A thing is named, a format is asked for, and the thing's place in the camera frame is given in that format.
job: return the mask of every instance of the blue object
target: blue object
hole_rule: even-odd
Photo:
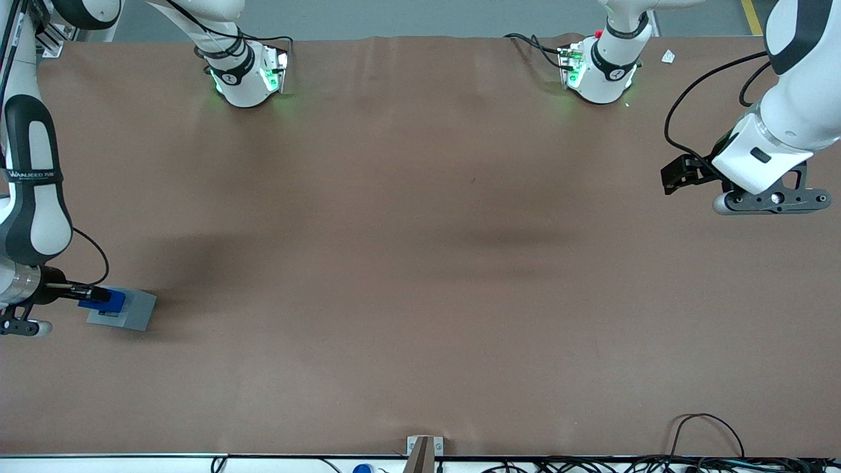
[[[104,287],[104,289],[111,293],[112,298],[116,295],[118,298],[122,296],[122,306],[116,312],[103,311],[101,306],[96,306],[87,315],[87,323],[144,332],[149,325],[149,319],[152,317],[152,310],[155,308],[157,297],[136,289],[110,286]]]
[[[123,310],[125,304],[125,293],[117,290],[106,289],[111,294],[111,300],[108,302],[96,302],[95,300],[80,300],[79,307],[91,309],[100,312],[118,313]]]

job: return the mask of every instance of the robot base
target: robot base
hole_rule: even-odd
[[[283,92],[289,58],[286,51],[256,41],[249,40],[246,44],[254,51],[256,60],[239,83],[233,75],[221,73],[218,77],[213,70],[209,72],[216,82],[216,90],[228,103],[241,109],[256,107],[273,93]]]
[[[149,319],[152,317],[152,309],[155,308],[157,296],[140,290],[111,286],[102,287],[125,294],[125,303],[119,312],[92,309],[87,316],[87,323],[145,332],[149,325]]]
[[[626,88],[631,87],[637,66],[634,66],[627,74],[622,72],[623,76],[620,80],[607,80],[605,73],[593,64],[590,51],[595,42],[596,38],[590,36],[580,43],[570,45],[568,49],[558,51],[559,63],[573,68],[572,71],[561,69],[561,83],[563,88],[574,90],[588,102],[609,104],[620,98]]]

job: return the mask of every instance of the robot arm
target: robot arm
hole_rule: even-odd
[[[648,10],[694,7],[704,0],[598,0],[607,10],[601,36],[590,36],[570,46],[561,64],[566,88],[594,104],[609,104],[631,86],[637,60],[653,31]]]
[[[697,159],[678,158],[663,170],[667,194],[720,178],[725,194],[713,208],[722,215],[829,207],[826,191],[806,187],[805,161],[841,138],[841,0],[780,0],[765,30],[779,81],[704,158],[720,175],[693,176]],[[791,171],[793,189],[781,181]]]
[[[84,29],[106,29],[117,21],[123,0],[53,0],[68,22]],[[234,23],[245,0],[147,0],[196,44],[210,65],[216,89],[235,107],[254,107],[279,92],[286,51],[243,38]]]
[[[209,64],[216,89],[229,103],[253,107],[280,92],[286,51],[245,39],[233,22],[239,18],[244,0],[148,3],[196,43],[197,53]],[[123,3],[53,0],[53,5],[79,28],[106,29],[116,23]],[[0,0],[0,24],[8,23],[3,36],[8,47],[0,68],[0,77],[8,77],[0,100],[0,138],[5,154],[3,175],[9,184],[9,194],[0,196],[0,335],[49,333],[48,322],[28,319],[33,305],[50,304],[60,297],[109,303],[114,294],[95,285],[68,281],[60,270],[45,266],[70,244],[73,227],[61,189],[55,126],[41,101],[35,76],[35,25],[44,21],[43,6],[42,0]],[[16,313],[20,308],[22,316]]]

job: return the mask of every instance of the brown table surface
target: brown table surface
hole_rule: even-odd
[[[659,61],[666,48],[673,65]],[[5,337],[3,453],[648,454],[711,412],[748,455],[841,445],[841,205],[721,217],[663,196],[674,99],[755,38],[656,39],[608,106],[523,44],[295,46],[288,94],[233,109],[184,44],[69,44],[40,80],[74,223],[150,331],[38,308]],[[755,61],[675,116],[706,151]],[[750,95],[772,83],[764,77]],[[841,195],[841,147],[812,184]],[[94,279],[83,240],[54,260]],[[730,455],[708,423],[680,454]]]

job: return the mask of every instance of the black band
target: black band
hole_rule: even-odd
[[[242,82],[242,78],[246,76],[248,72],[254,67],[254,60],[256,55],[254,54],[254,50],[248,45],[246,45],[246,50],[248,51],[248,57],[246,58],[245,62],[240,64],[233,69],[229,69],[224,71],[222,69],[217,69],[216,67],[210,67],[210,70],[213,71],[214,75],[222,82],[227,85],[240,85]]]
[[[768,50],[771,67],[774,68],[774,72],[778,76],[788,72],[815,49],[827,29],[829,11],[832,6],[832,2],[799,0],[797,2],[794,38],[777,54],[770,53],[768,36],[765,36],[765,49]]]
[[[639,26],[630,33],[613,29],[610,21],[608,21],[605,25],[605,29],[607,30],[607,34],[613,36],[614,38],[619,38],[620,40],[633,40],[643,33],[646,26],[648,26],[648,12],[643,12],[643,14],[639,15]]]
[[[40,35],[50,24],[50,10],[47,9],[44,0],[33,0],[29,2],[29,17],[35,27],[35,34]]]
[[[599,41],[593,43],[593,48],[590,50],[590,55],[593,57],[593,65],[605,74],[605,79],[611,82],[621,81],[627,74],[637,65],[637,59],[625,66],[619,66],[609,62],[599,54]]]
[[[67,23],[79,29],[108,29],[114,26],[123,12],[123,3],[119,4],[119,11],[113,19],[109,21],[101,21],[94,17],[87,10],[84,0],[61,0],[60,2],[53,2],[53,7],[56,8],[58,14]]]
[[[16,169],[3,169],[3,177],[10,184],[21,184],[25,186],[42,186],[56,184],[64,180],[60,169],[45,169],[34,171],[18,171]]]
[[[206,50],[201,50],[196,46],[196,53],[197,56],[202,57],[203,59],[225,59],[226,57],[237,57],[242,56],[245,51],[242,51],[240,54],[236,54],[236,52],[240,49],[240,46],[245,43],[242,39],[242,32],[239,28],[236,29],[236,41],[234,41],[233,45],[230,45],[228,49],[218,52],[208,52]]]

